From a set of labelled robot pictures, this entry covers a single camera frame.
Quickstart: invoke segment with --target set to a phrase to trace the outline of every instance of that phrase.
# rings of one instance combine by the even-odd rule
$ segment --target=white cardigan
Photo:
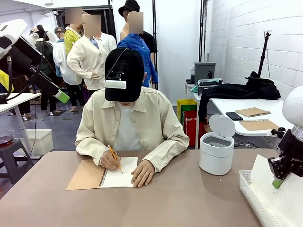
[[[82,78],[88,90],[102,89],[105,79],[105,60],[107,53],[100,41],[96,40],[99,50],[91,41],[83,36],[75,42],[67,56],[67,64],[73,72]],[[96,73],[99,79],[91,79],[91,74]]]

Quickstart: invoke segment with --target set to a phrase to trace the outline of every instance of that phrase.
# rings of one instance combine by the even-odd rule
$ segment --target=white brick wall
[[[258,72],[264,30],[272,30],[271,79],[282,98],[303,85],[303,0],[212,0],[210,61],[225,83],[246,84]],[[262,77],[269,78],[267,57]]]

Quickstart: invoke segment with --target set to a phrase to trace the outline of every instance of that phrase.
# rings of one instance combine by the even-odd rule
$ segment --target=white robot head
[[[303,86],[297,87],[287,96],[282,113],[291,124],[303,128]]]

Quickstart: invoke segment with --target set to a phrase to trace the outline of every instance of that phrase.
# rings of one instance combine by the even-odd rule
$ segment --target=red bag
[[[189,146],[194,147],[196,145],[196,122],[197,122],[197,110],[189,110],[184,112],[184,133],[189,137]],[[199,124],[199,142],[198,146],[200,146],[200,138],[202,135],[206,133],[203,123]]]

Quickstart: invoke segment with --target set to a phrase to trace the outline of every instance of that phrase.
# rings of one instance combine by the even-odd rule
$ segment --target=white lid
[[[232,137],[236,132],[234,122],[229,117],[218,114],[210,117],[209,127],[223,137]]]

